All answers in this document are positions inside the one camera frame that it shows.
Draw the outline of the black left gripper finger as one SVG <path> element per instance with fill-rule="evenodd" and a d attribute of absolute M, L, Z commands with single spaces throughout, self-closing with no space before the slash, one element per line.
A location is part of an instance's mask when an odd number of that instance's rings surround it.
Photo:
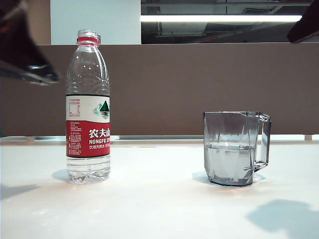
<path fill-rule="evenodd" d="M 50 64 L 36 64 L 28 66 L 28 73 L 42 80 L 59 80 L 59 73 Z"/>
<path fill-rule="evenodd" d="M 0 69 L 0 76 L 6 77 L 6 78 L 12 78 L 16 80 L 20 79 L 25 82 L 35 84 L 35 85 L 40 85 L 40 86 L 48 86 L 51 84 L 55 84 L 59 81 L 59 78 L 57 76 L 44 77 L 44 76 L 39 76 L 32 73 L 19 73 L 19 72 L 15 72 L 15 71 L 4 69 L 4 68 Z"/>

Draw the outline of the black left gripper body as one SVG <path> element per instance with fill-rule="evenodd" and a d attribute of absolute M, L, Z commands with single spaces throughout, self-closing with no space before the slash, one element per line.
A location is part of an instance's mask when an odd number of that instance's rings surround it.
<path fill-rule="evenodd" d="M 14 66 L 49 66 L 31 39 L 24 0 L 0 2 L 0 60 Z"/>

